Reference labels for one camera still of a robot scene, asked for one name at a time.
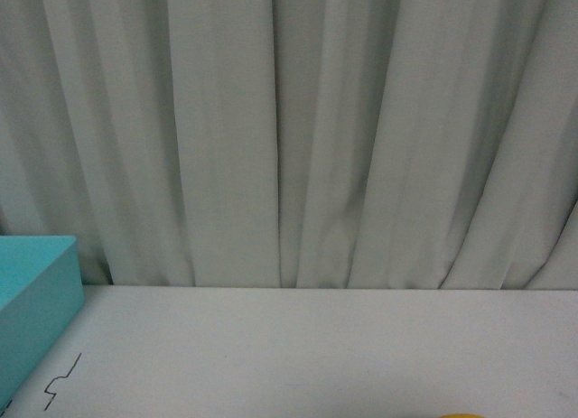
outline white table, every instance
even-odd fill
[[[85,291],[3,418],[578,416],[576,292]]]

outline white curtain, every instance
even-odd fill
[[[578,0],[0,0],[0,231],[86,283],[578,289]]]

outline yellow object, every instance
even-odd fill
[[[452,415],[440,416],[440,418],[484,418],[479,415],[472,415],[471,413],[454,413]]]

